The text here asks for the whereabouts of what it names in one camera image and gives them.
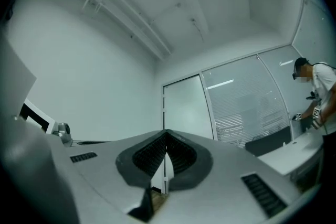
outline ceiling light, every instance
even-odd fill
[[[225,84],[229,84],[229,83],[231,83],[231,82],[234,82],[234,80],[225,81],[225,82],[223,82],[223,83],[220,83],[220,84],[217,84],[217,85],[213,85],[213,86],[211,86],[211,87],[208,87],[207,89],[210,90],[210,89],[213,89],[213,88],[217,88],[217,87],[219,87],[219,86],[222,86],[222,85],[225,85]]]
[[[285,65],[288,65],[289,63],[292,63],[294,62],[294,60],[291,60],[291,61],[288,61],[288,62],[280,62],[280,66],[285,66]]]

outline floor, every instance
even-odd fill
[[[155,190],[152,190],[152,202],[153,202],[154,214],[156,214],[157,211],[161,208],[161,206],[163,206],[167,198],[168,194],[160,194]]]

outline white desk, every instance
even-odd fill
[[[259,159],[286,176],[312,158],[322,144],[322,135],[312,130],[286,146],[260,156]]]

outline white t-shirt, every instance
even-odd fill
[[[323,109],[327,107],[332,94],[330,90],[335,83],[336,74],[331,67],[321,64],[313,66],[312,86],[315,96],[318,97],[318,100],[320,100],[319,106],[321,108],[321,111],[323,111]],[[322,127],[322,135],[336,132],[336,113],[330,115],[324,125],[327,129],[327,133],[324,127]]]

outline man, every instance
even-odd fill
[[[293,120],[300,121],[313,114],[312,127],[321,129],[324,147],[324,169],[334,169],[336,155],[336,74],[327,63],[311,65],[306,58],[299,58],[294,65],[293,78],[311,82],[315,100]]]

